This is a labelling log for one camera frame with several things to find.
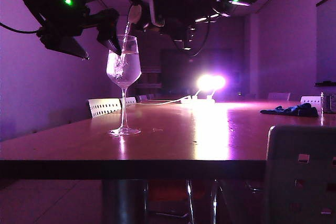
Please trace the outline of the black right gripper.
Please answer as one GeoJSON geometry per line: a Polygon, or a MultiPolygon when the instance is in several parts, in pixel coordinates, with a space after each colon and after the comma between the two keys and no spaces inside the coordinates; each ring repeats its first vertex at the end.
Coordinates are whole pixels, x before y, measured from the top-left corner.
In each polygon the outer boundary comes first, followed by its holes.
{"type": "Polygon", "coordinates": [[[164,18],[160,11],[160,0],[152,0],[152,23],[164,26],[164,32],[172,40],[188,40],[187,30],[197,19],[205,18],[210,12],[210,0],[165,0],[164,18]]]}

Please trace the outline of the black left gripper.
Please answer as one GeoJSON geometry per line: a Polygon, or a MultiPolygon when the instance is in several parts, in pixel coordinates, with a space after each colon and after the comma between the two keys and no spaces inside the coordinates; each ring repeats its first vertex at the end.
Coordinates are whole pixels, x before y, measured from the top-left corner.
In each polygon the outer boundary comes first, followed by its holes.
{"type": "Polygon", "coordinates": [[[39,6],[44,22],[37,33],[47,49],[89,59],[88,53],[74,39],[81,35],[88,17],[88,26],[98,30],[97,41],[117,55],[121,47],[117,37],[119,13],[114,8],[89,15],[87,0],[46,0],[39,6]]]}

